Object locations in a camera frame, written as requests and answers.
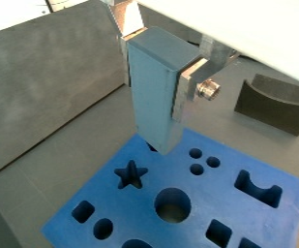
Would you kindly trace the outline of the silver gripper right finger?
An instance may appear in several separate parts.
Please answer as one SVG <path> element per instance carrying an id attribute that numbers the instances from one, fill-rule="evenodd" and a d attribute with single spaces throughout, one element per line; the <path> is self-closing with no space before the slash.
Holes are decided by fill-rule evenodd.
<path id="1" fill-rule="evenodd" d="M 213 101 L 222 86 L 213 80 L 230 63 L 238 58 L 239 52 L 207 35 L 199 43 L 199 57 L 191 62 L 179 75 L 177 93 L 173 105 L 173 119 L 182 121 L 187 101 L 195 97 Z"/>

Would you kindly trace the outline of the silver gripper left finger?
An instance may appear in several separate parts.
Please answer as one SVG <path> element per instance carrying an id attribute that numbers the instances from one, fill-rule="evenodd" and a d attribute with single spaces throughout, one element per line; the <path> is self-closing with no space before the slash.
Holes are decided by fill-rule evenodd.
<path id="1" fill-rule="evenodd" d="M 127 42 L 147 30 L 139 3 L 137 0 L 101 1 L 105 4 L 111 23 L 117 30 L 117 41 L 123 57 L 125 84 L 131 85 Z"/>

